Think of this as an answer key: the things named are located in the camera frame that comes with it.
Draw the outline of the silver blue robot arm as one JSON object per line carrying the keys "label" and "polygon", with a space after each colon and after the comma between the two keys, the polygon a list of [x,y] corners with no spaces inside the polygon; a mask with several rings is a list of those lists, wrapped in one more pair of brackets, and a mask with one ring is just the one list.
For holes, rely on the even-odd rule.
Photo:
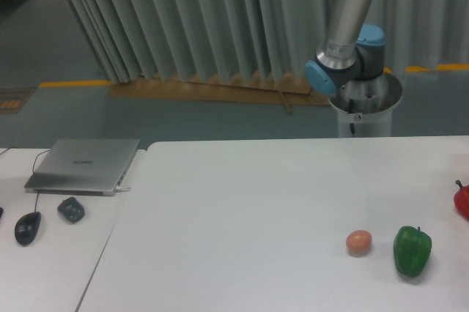
{"label": "silver blue robot arm", "polygon": [[325,39],[306,63],[306,78],[317,92],[332,95],[364,69],[357,41],[372,0],[336,0]]}

